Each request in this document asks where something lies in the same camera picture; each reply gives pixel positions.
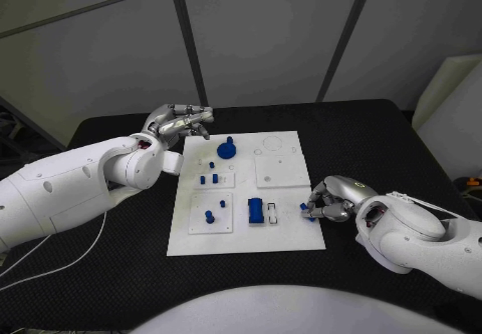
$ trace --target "white board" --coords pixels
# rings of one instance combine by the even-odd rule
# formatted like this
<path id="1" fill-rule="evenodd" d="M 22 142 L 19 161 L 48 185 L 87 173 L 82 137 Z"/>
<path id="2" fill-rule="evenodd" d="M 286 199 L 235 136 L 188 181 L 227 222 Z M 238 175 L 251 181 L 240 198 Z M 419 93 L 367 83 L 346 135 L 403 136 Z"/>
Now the white board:
<path id="1" fill-rule="evenodd" d="M 225 160 L 218 157 L 217 148 L 221 143 L 227 142 L 228 136 L 234 139 L 237 155 Z M 202 137 L 188 137 L 183 156 L 167 256 L 325 249 L 319 221 L 310 222 L 300 215 L 299 205 L 306 201 L 312 192 L 309 183 L 300 186 L 260 189 L 256 182 L 257 157 L 283 157 L 282 160 L 297 161 L 302 164 L 299 170 L 306 171 L 305 178 L 309 181 L 297 132 L 215 135 L 208 141 Z M 209 162 L 215 163 L 215 168 L 209 168 Z M 199 176 L 205 175 L 208 181 L 214 173 L 219 175 L 234 173 L 234 188 L 199 190 Z M 208 194 L 212 193 L 232 194 L 232 207 L 230 208 L 232 210 L 232 232 L 191 234 L 193 196 L 211 196 Z M 248 223 L 250 198 L 263 199 L 264 224 Z M 218 208 L 218 199 L 212 202 L 212 208 Z M 277 224 L 269 223 L 269 203 L 276 203 Z"/>

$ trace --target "black tabletop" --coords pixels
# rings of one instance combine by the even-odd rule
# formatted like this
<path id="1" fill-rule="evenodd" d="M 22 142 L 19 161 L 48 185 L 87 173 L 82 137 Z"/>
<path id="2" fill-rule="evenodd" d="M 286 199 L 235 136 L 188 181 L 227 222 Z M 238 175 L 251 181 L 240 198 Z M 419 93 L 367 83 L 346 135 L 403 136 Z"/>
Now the black tabletop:
<path id="1" fill-rule="evenodd" d="M 85 120 L 71 148 L 140 131 L 147 114 Z M 388 100 L 326 102 L 215 110 L 211 134 L 296 130 L 315 186 L 344 175 L 378 193 L 398 191 L 476 218 Z M 183 151 L 183 142 L 175 147 Z M 292 284 L 328 287 L 381 299 L 455 326 L 458 305 L 482 302 L 413 270 L 398 275 L 355 242 L 355 220 L 322 219 L 326 250 L 166 257 L 178 178 L 162 174 L 152 189 L 108 213 L 104 234 L 71 268 L 0 292 L 0 324 L 52 330 L 130 329 L 182 302 L 222 289 Z M 0 279 L 2 286 L 56 269 L 88 249 L 101 217 L 55 235 Z M 6 266 L 39 240 L 17 246 Z"/>

